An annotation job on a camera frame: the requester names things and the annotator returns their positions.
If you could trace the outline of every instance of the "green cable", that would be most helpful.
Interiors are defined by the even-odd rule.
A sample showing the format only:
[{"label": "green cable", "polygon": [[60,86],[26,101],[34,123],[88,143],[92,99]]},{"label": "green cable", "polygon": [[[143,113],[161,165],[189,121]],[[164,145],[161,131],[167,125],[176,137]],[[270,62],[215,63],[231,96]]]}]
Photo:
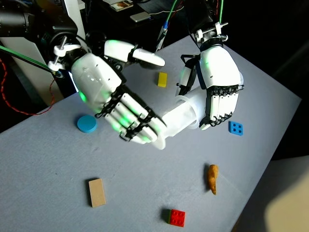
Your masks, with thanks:
[{"label": "green cable", "polygon": [[175,1],[174,1],[173,5],[172,5],[172,8],[171,8],[171,10],[170,10],[170,12],[169,12],[168,18],[166,19],[166,22],[169,21],[169,18],[170,18],[171,14],[172,14],[172,12],[173,12],[173,10],[174,10],[174,7],[175,7],[177,1],[178,1],[178,0],[175,0]]},{"label": "green cable", "polygon": [[7,47],[3,47],[3,46],[0,45],[0,50],[6,52],[6,53],[8,53],[8,54],[10,54],[10,55],[12,55],[12,56],[14,56],[16,58],[21,58],[21,60],[24,60],[25,62],[29,61],[33,65],[36,64],[37,67],[41,67],[44,70],[50,70],[47,65],[45,65],[45,64],[43,64],[41,62],[38,62],[37,60],[34,60],[34,59],[30,58],[30,57],[27,57],[27,56],[25,56],[23,54],[20,54],[20,53],[18,53],[16,51],[13,51],[13,50],[11,50],[11,49],[9,49]]},{"label": "green cable", "polygon": [[221,0],[220,16],[219,16],[219,23],[221,23],[221,20],[222,20],[223,1],[224,1],[224,0]]}]

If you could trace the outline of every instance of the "white cable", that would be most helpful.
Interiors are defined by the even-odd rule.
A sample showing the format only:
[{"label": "white cable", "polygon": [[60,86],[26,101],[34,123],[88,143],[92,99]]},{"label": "white cable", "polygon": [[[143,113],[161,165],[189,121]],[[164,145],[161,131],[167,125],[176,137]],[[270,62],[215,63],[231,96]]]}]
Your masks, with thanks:
[{"label": "white cable", "polygon": [[161,12],[158,12],[158,13],[151,13],[150,15],[158,15],[160,13],[169,13],[169,11],[161,11]]}]

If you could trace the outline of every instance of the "blurry beige object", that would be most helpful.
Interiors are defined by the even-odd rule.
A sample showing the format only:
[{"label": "blurry beige object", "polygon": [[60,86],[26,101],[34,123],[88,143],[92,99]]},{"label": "blurry beige object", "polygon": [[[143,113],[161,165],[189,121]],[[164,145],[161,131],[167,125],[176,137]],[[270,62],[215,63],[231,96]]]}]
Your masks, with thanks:
[{"label": "blurry beige object", "polygon": [[269,203],[265,221],[268,232],[309,232],[309,172]]}]

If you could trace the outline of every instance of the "red lego brick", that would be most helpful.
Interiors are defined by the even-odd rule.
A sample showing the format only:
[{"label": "red lego brick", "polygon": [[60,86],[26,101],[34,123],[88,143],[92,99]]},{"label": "red lego brick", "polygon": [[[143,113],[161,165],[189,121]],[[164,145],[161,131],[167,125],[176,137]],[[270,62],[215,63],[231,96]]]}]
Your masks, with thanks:
[{"label": "red lego brick", "polygon": [[185,212],[172,209],[169,215],[169,223],[174,226],[184,227]]}]

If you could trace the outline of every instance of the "blue lego brick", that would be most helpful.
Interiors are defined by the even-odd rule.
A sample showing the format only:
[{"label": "blue lego brick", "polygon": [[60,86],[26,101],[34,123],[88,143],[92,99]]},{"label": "blue lego brick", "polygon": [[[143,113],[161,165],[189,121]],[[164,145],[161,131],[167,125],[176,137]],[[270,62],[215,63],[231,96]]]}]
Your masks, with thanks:
[{"label": "blue lego brick", "polygon": [[242,136],[243,135],[243,126],[240,123],[237,122],[228,122],[228,131],[232,134],[237,134]]}]

